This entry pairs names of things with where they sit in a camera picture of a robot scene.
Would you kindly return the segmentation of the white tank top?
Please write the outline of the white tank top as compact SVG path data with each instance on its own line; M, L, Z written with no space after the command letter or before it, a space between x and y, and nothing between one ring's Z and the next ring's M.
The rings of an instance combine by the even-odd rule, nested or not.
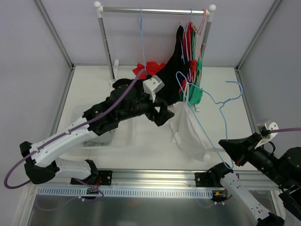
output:
M184 89L183 101L174 104L174 117L170 120L172 142L190 158L197 161L210 159L210 142L189 107L189 88Z

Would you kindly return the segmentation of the grey tank top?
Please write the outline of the grey tank top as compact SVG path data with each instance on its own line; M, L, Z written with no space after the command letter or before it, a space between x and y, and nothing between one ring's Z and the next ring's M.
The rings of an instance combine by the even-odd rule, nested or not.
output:
M109 145L115 136L115 131L109 131L101 136L83 142L83 146L103 146Z

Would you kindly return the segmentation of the light blue wire hanger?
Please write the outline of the light blue wire hanger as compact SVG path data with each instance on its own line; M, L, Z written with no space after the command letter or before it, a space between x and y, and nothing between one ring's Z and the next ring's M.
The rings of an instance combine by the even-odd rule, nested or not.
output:
M139 27L140 27L140 36L141 36L141 43L142 43L143 66L144 66L145 72L147 72L147 68L146 68L147 64L146 64L146 60L145 60L144 39L143 39L143 13L142 13L142 8L140 8Z

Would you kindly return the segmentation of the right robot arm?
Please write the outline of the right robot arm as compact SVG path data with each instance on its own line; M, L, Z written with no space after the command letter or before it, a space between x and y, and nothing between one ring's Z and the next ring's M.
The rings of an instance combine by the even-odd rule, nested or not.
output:
M265 178L263 182L251 178L249 186L258 188L267 185L280 191L285 217L278 216L265 208L248 191L236 173L225 163L209 170L208 180L216 187L225 188L241 204L255 226L299 226L301 224L301 149L288 149L280 158L268 152L254 133L241 139L222 139L219 145L240 167L251 164Z

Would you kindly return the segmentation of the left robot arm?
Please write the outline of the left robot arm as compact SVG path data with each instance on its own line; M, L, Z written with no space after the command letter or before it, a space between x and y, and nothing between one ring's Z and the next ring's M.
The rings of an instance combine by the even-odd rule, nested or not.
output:
M76 183L96 184L100 174L92 160L70 161L61 155L86 141L118 128L120 122L145 115L157 126L174 116L166 101L157 97L163 81L153 76L147 80L120 79L110 95L86 110L71 126L42 142L20 145L25 172L33 184L44 184L55 177L71 178Z

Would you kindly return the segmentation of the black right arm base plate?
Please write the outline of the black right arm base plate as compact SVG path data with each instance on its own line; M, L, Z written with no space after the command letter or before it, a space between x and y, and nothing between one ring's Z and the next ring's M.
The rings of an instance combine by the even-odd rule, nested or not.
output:
M224 178L225 174L209 170L206 172L194 173L196 187L222 187L220 180Z

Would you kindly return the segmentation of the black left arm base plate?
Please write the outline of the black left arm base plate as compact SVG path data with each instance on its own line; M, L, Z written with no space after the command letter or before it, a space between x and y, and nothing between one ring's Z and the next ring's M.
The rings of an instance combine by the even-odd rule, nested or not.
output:
M112 170L93 170L89 177L81 181L91 186L110 186L112 181L112 175Z

